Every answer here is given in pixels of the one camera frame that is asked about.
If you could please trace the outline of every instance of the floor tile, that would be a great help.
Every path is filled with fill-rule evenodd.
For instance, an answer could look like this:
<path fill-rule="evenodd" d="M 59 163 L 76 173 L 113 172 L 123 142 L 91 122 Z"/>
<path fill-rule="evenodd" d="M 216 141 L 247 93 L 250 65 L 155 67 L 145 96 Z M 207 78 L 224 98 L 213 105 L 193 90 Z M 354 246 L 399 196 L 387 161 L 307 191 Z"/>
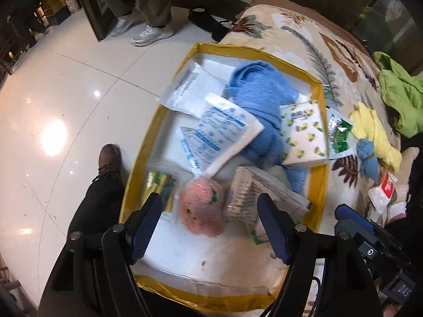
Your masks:
<path fill-rule="evenodd" d="M 40 241 L 39 254 L 39 292 L 42 296 L 51 270 L 66 243 L 66 236 L 59 230 L 53 221 L 46 215 Z"/>
<path fill-rule="evenodd" d="M 24 55 L 0 91 L 1 115 L 44 207 L 78 132 L 116 82 L 101 71 L 34 48 Z"/>
<path fill-rule="evenodd" d="M 61 25 L 50 27 L 39 46 L 119 77 L 149 46 L 136 48 L 131 39 L 145 29 L 134 26 L 118 37 L 97 41 L 84 10 L 71 15 Z"/>
<path fill-rule="evenodd" d="M 16 150 L 7 136 L 0 142 L 0 251 L 10 274 L 33 304 L 40 300 L 38 248 L 45 215 L 25 180 Z"/>
<path fill-rule="evenodd" d="M 176 34 L 153 44 L 121 78 L 160 96 L 172 80 L 176 69 L 196 42 L 210 42 L 210 34 L 188 20 L 188 10 L 174 8 L 173 28 Z"/>
<path fill-rule="evenodd" d="M 123 167 L 130 171 L 156 109 L 156 98 L 119 80 L 95 109 L 69 151 L 47 209 L 62 232 L 67 232 L 73 214 L 97 175 L 103 145 L 117 144 Z"/>

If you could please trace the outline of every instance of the metal screw head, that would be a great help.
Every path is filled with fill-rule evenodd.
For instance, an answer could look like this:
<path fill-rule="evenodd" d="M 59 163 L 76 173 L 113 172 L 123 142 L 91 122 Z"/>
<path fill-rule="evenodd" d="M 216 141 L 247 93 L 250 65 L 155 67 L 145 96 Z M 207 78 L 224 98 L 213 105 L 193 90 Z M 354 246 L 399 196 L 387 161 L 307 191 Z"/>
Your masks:
<path fill-rule="evenodd" d="M 297 224 L 295 226 L 295 230 L 297 230 L 298 232 L 306 232 L 307 227 L 304 224 Z"/>
<path fill-rule="evenodd" d="M 71 240 L 76 241 L 81 237 L 81 233 L 79 231 L 75 231 L 71 233 Z"/>
<path fill-rule="evenodd" d="M 350 234 L 348 234 L 346 231 L 340 231 L 339 237 L 341 237 L 343 240 L 347 240 L 350 238 Z"/>
<path fill-rule="evenodd" d="M 123 224 L 115 224 L 113 225 L 113 232 L 122 232 L 125 226 Z"/>

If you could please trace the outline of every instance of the lime green jacket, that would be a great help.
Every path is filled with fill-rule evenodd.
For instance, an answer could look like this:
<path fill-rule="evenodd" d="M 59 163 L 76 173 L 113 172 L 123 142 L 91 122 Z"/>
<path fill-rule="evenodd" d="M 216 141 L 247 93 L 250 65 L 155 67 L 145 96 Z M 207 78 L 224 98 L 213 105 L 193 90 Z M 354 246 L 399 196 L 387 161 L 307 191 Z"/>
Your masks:
<path fill-rule="evenodd" d="M 375 52 L 373 58 L 381 70 L 382 99 L 399 113 L 396 129 L 408 138 L 423 132 L 423 77 L 411 77 L 383 52 Z"/>

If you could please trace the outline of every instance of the yellow tape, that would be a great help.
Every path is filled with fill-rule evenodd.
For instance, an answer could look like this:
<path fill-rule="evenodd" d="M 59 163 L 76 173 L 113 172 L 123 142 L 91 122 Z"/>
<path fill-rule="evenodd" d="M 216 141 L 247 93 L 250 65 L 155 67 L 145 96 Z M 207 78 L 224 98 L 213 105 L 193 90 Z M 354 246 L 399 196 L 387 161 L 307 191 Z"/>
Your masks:
<path fill-rule="evenodd" d="M 193 58 L 198 53 L 235 57 L 252 61 L 262 60 L 272 64 L 278 70 L 283 71 L 288 75 L 309 83 L 311 86 L 312 98 L 318 101 L 323 121 L 326 123 L 326 110 L 321 82 L 308 72 L 272 56 L 271 54 L 254 48 L 228 44 L 196 43 L 182 61 L 176 71 L 176 74 L 183 68 L 190 58 Z M 142 206 L 139 198 L 141 196 L 142 183 L 145 175 L 145 165 L 150 157 L 151 150 L 154 146 L 161 124 L 166 117 L 167 110 L 168 109 L 162 105 L 157 107 L 149 129 L 145 133 L 140 151 L 138 152 L 128 183 L 126 184 L 125 195 L 123 196 L 121 213 L 119 216 L 120 223 L 123 223 L 133 211 L 140 209 Z M 309 212 L 305 215 L 303 223 L 314 231 L 318 229 L 321 216 L 323 214 L 327 193 L 327 181 L 327 165 L 311 169 L 307 198 L 311 201 L 312 205 Z M 254 309 L 264 309 L 276 299 L 280 289 L 279 287 L 277 290 L 269 293 L 268 295 L 252 294 L 228 297 L 206 297 L 166 286 L 148 276 L 135 275 L 135 280 L 139 287 L 142 287 L 150 292 L 155 292 L 165 298 L 171 299 L 193 309 L 220 313 L 234 313 Z"/>

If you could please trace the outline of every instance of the pink fuzzy ball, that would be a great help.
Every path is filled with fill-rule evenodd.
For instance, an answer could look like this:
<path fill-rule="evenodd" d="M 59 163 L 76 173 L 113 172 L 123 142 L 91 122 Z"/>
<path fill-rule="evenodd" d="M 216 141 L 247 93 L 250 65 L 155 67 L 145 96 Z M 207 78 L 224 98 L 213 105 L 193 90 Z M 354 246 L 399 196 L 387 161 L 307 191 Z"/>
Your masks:
<path fill-rule="evenodd" d="M 225 219 L 220 185 L 206 178 L 188 182 L 179 196 L 179 215 L 184 226 L 195 235 L 221 234 Z"/>

